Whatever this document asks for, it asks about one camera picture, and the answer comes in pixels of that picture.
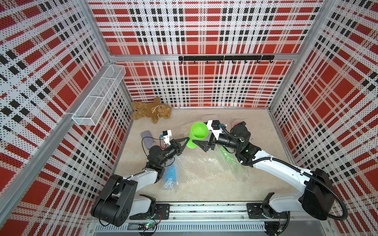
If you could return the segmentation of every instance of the brown teddy bear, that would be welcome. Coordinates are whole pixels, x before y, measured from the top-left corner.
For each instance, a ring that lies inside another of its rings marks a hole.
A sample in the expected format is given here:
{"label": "brown teddy bear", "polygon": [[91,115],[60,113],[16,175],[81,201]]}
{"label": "brown teddy bear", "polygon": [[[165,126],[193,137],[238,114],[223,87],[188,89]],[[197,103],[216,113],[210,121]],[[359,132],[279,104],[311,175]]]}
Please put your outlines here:
{"label": "brown teddy bear", "polygon": [[159,118],[169,119],[172,110],[170,106],[160,102],[160,97],[154,98],[151,103],[132,102],[131,107],[136,110],[131,116],[133,120],[151,117],[154,124],[158,123]]}

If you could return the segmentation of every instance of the green plastic cup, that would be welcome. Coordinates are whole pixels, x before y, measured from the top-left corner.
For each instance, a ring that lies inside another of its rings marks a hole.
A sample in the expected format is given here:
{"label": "green plastic cup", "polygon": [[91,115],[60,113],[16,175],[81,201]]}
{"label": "green plastic cup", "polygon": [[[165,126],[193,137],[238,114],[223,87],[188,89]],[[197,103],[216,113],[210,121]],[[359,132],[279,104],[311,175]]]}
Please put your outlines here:
{"label": "green plastic cup", "polygon": [[209,134],[209,129],[203,122],[196,122],[192,125],[192,128],[189,131],[190,140],[186,144],[188,148],[195,148],[197,144],[193,143],[193,140],[202,140],[207,137]]}

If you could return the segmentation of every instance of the white wire basket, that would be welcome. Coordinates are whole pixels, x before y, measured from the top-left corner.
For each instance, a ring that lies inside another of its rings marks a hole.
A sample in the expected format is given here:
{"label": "white wire basket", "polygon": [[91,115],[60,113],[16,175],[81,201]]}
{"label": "white wire basket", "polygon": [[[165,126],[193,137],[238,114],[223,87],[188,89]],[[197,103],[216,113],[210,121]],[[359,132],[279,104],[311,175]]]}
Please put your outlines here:
{"label": "white wire basket", "polygon": [[124,66],[110,65],[72,119],[78,125],[97,125],[125,74]]}

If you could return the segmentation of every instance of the black cable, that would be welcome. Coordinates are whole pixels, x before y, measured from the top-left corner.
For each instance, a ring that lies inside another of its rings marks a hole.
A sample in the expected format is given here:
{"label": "black cable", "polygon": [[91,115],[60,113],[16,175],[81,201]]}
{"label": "black cable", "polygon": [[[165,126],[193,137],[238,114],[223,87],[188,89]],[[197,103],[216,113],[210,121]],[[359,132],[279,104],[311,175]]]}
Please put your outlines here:
{"label": "black cable", "polygon": [[159,223],[156,223],[156,221],[154,220],[154,219],[152,219],[152,218],[146,218],[146,217],[142,217],[142,216],[140,216],[139,214],[136,214],[137,216],[139,216],[139,217],[141,217],[141,218],[144,218],[144,219],[146,219],[146,220],[153,220],[154,222],[155,222],[155,229],[154,229],[154,231],[153,231],[153,233],[152,233],[152,235],[156,232],[156,230],[157,230],[157,228],[158,228],[158,224],[160,224],[160,221],[159,221]]}
{"label": "black cable", "polygon": [[[285,224],[283,225],[282,230],[280,232],[278,232],[278,233],[275,233],[274,235],[277,235],[277,236],[280,235],[281,233],[283,233],[285,231],[285,229],[289,225],[289,222],[290,222],[290,211],[287,211],[286,213],[287,213],[287,220],[286,220]],[[281,224],[279,222],[277,222],[277,221],[268,221],[268,222],[266,222],[265,223],[265,228],[266,228],[267,225],[276,225],[276,226],[278,226],[278,229],[280,229],[280,227],[281,227]]]}
{"label": "black cable", "polygon": [[223,147],[228,153],[235,153],[235,150],[233,152],[230,152],[226,147]]}
{"label": "black cable", "polygon": [[143,139],[145,139],[145,138],[151,138],[151,139],[155,139],[155,140],[160,140],[160,147],[162,148],[162,149],[165,149],[166,147],[167,147],[167,144],[165,144],[165,147],[163,148],[162,146],[161,146],[161,138],[158,138],[158,139],[156,139],[156,138],[153,138],[153,137],[144,137],[144,138],[142,138],[142,149],[143,149],[143,152],[144,152],[144,154],[147,156],[147,154],[146,154],[146,151],[144,150],[144,147],[143,147]]}
{"label": "black cable", "polygon": [[101,224],[102,226],[106,227],[106,226],[110,225],[110,223],[108,223],[107,225],[104,225],[104,224],[101,222],[101,211],[102,211],[102,207],[104,206],[106,200],[110,197],[110,195],[112,194],[112,192],[113,192],[116,188],[118,188],[121,184],[126,183],[127,181],[129,181],[128,178],[126,178],[126,179],[122,179],[122,180],[119,182],[118,185],[113,186],[113,188],[112,188],[112,190],[110,191],[110,193],[108,194],[108,196],[106,196],[105,200],[102,202],[102,204],[101,204],[101,208],[100,208],[100,213],[99,213],[99,215],[98,215],[98,221],[100,222],[100,224]]}
{"label": "black cable", "polygon": [[171,164],[169,164],[169,165],[165,165],[165,163],[164,163],[164,166],[165,166],[165,167],[171,166],[171,165],[175,162],[175,160],[176,160],[176,158],[173,157],[173,162],[172,162]]}
{"label": "black cable", "polygon": [[223,129],[223,131],[225,132],[225,134],[230,137],[230,138],[234,138],[234,139],[241,139],[242,142],[244,142],[244,138],[243,137],[239,137],[239,136],[235,136],[233,134],[231,134],[230,132],[228,132],[226,130],[226,126],[224,124],[220,124],[221,128]]}
{"label": "black cable", "polygon": [[285,225],[283,226],[282,231],[281,231],[280,233],[278,233],[278,235],[280,235],[282,232],[285,231],[285,229],[286,229],[287,226],[289,225],[289,221],[290,221],[290,211],[287,211],[287,220],[286,220],[286,223],[285,223]]}
{"label": "black cable", "polygon": [[[250,163],[241,163],[242,165],[245,165],[245,166],[251,166],[251,165],[254,165],[260,161],[263,161],[263,160],[273,160],[273,161],[277,161],[281,164],[284,164],[288,167],[290,167],[291,169],[295,170],[296,172],[301,172],[301,170],[283,160],[280,160],[278,158],[275,158],[275,157],[262,157],[262,158],[259,158],[257,160],[254,160]],[[321,181],[320,179],[316,178],[315,176],[307,173],[307,172],[303,172],[302,173],[304,176],[306,177],[309,177],[311,180],[315,181],[316,183],[318,183],[319,185],[321,185],[323,188],[325,188],[330,194],[332,194],[332,196],[336,199],[336,201],[339,203],[341,209],[342,209],[342,215],[341,216],[334,216],[332,214],[328,214],[328,217],[329,218],[332,218],[332,219],[335,219],[337,221],[343,221],[345,219],[348,218],[348,209],[347,207],[345,206],[344,202],[339,198],[339,196],[330,188],[328,187],[323,181]]]}

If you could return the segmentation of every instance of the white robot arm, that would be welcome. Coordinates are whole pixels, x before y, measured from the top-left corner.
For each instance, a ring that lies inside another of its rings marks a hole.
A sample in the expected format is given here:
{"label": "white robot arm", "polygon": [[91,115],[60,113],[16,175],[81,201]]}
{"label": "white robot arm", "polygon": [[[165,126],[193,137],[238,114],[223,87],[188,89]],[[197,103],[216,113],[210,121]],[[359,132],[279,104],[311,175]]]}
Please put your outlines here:
{"label": "white robot arm", "polygon": [[[218,120],[209,120],[206,124],[212,131],[210,139],[193,140],[203,151],[214,150],[215,145],[235,149],[235,157],[240,164],[271,173],[297,189],[295,193],[269,193],[261,206],[261,213],[266,218],[284,211],[306,211],[320,220],[326,220],[327,217],[345,220],[348,217],[345,204],[334,192],[329,176],[323,170],[311,171],[293,166],[251,144],[251,133],[245,127],[245,122],[236,124],[231,132]],[[179,156],[189,141],[189,137],[169,141],[171,135],[170,130],[163,135],[164,142],[170,143],[170,146],[164,150],[160,146],[150,149],[144,171],[127,178],[118,175],[109,178],[92,207],[92,216],[121,226],[128,216],[138,215],[143,218],[156,214],[153,197],[135,194],[141,188],[159,181],[164,172],[163,164],[175,155]],[[335,199],[343,210],[342,216],[329,214]]]}

